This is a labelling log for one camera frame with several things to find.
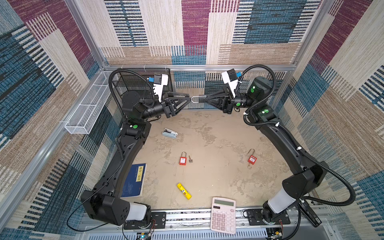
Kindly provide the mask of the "small black padlock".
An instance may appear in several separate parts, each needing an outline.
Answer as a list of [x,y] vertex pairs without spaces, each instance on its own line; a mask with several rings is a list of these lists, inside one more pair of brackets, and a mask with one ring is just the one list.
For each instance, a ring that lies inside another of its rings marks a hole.
[[205,95],[193,96],[193,97],[191,97],[191,102],[195,103],[195,104],[204,103],[206,98],[207,98],[207,96],[205,96]]

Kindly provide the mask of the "red padlock with key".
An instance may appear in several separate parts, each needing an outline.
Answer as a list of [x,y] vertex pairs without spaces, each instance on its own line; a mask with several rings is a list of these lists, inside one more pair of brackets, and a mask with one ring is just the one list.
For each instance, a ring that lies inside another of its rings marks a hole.
[[179,165],[185,166],[187,164],[187,153],[182,152],[180,160],[179,160]]

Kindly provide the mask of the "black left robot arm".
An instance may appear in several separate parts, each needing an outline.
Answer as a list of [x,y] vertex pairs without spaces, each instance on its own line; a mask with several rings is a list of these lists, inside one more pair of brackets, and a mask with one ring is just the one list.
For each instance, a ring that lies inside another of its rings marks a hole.
[[[113,80],[117,74],[129,74],[135,78],[121,100],[114,92]],[[162,115],[167,118],[176,116],[191,102],[189,94],[168,92],[164,95],[163,87],[167,83],[165,75],[146,79],[122,68],[109,76],[108,86],[123,118],[121,131],[115,139],[117,151],[93,189],[82,193],[80,204],[91,219],[101,221],[104,226],[131,223],[147,228],[155,225],[151,206],[130,203],[121,196],[133,161],[149,136],[152,127],[149,119],[155,121]]]

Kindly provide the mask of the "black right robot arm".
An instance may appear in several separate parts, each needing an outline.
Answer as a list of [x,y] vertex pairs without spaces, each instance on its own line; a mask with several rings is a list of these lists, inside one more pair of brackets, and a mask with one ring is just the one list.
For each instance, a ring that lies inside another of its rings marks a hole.
[[[245,74],[255,68],[268,71],[271,79],[255,78],[247,92],[241,93],[240,86]],[[227,114],[244,108],[245,124],[261,131],[270,140],[293,174],[283,180],[282,189],[264,203],[261,214],[267,225],[272,225],[280,220],[288,208],[296,207],[299,212],[304,212],[307,219],[317,227],[321,222],[308,205],[308,201],[344,207],[351,205],[356,200],[356,192],[352,185],[340,174],[330,169],[326,162],[319,162],[309,154],[267,104],[277,85],[276,74],[270,67],[260,64],[253,65],[242,73],[231,69],[222,73],[222,79],[226,84],[223,90],[207,96],[193,97],[192,101],[209,104]],[[330,202],[308,196],[309,192],[321,184],[326,174],[333,175],[346,186],[350,194],[347,200]]]

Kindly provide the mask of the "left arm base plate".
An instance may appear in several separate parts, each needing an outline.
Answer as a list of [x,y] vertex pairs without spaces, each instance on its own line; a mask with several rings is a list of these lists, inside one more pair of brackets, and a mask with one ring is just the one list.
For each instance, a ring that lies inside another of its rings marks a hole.
[[127,221],[124,223],[124,230],[150,230],[164,229],[166,225],[166,212],[152,212],[150,221]]

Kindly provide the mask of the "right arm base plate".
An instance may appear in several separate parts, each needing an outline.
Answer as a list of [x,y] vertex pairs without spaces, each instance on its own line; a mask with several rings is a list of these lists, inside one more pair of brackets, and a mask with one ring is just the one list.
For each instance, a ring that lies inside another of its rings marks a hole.
[[250,226],[289,225],[291,223],[287,211],[279,214],[264,209],[245,210],[246,218]]

